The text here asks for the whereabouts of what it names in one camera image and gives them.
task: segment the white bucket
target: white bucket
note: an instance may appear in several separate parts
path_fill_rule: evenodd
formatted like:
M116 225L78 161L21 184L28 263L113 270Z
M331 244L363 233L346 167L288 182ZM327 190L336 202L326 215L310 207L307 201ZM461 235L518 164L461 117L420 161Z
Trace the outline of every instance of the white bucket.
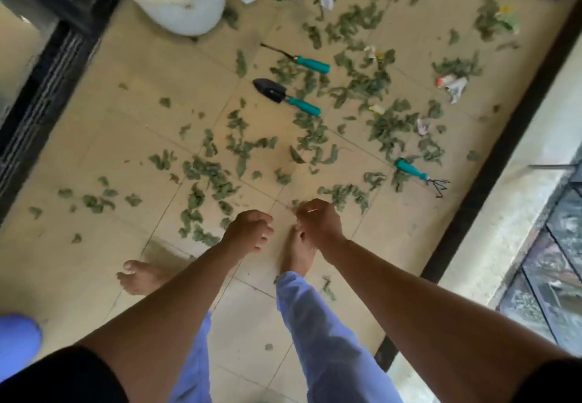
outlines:
M179 35L202 35L220 21L226 0L134 0L152 20Z

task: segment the tool handle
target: tool handle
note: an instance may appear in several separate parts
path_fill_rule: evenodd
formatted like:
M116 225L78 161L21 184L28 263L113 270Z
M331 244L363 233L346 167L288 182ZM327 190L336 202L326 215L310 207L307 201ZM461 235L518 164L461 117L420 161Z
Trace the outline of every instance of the tool handle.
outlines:
M289 97L287 102L289 104L295 105L299 109L303 110L305 113L309 113L310 115L319 116L321 110L318 107L309 104L308 102L303 101L302 99L297 99L293 97Z
M321 63L315 59L303 58L298 56L295 58L295 62L300 66L305 66L311 70L315 70L320 73L329 73L329 64Z
M396 160L396 168L408 173L409 175L416 176L422 180L428 180L428 175L426 173L421 173L414 165L407 163L404 159L398 158Z

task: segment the black metal blade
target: black metal blade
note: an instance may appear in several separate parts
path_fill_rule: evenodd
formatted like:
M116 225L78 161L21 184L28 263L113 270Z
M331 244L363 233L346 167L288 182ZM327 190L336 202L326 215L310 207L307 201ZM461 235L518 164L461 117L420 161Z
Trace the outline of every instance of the black metal blade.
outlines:
M285 99L287 89L274 81L267 78L257 78L253 80L253 84L260 93L277 104Z
M269 46L268 44L265 44L265 43L263 43L263 42L261 43L261 46L263 46L263 47L266 47L267 49L270 49L270 50L272 50L272 51L275 51L275 52L282 53L283 55L285 55L285 56L286 56L287 58L289 58L290 60L292 60L292 61L295 61L295 58L294 58L292 55L288 54L288 53L287 53L287 52L285 52L285 51L282 51L281 49L277 49L276 47Z

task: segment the hand trowel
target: hand trowel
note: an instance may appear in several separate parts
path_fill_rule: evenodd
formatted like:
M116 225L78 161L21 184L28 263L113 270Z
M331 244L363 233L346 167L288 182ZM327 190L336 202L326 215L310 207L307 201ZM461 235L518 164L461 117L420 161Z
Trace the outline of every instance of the hand trowel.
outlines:
M321 110L318 107L309 104L302 99L287 96L286 88L274 81L268 80L267 78L257 78L256 80L253 80L253 84L260 93L277 104L281 101L286 101L310 115L319 116L321 113Z

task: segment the foot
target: foot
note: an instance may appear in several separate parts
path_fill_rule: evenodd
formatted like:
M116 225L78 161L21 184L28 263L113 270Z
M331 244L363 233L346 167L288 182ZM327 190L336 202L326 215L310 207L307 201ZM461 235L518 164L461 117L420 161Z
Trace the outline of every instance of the foot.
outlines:
M123 269L131 274L117 273L121 287L132 296L147 296L164 285L177 273L139 260L128 260Z
M281 274L293 271L305 277L316 256L316 248L299 225L295 225L289 233L285 256L281 264Z

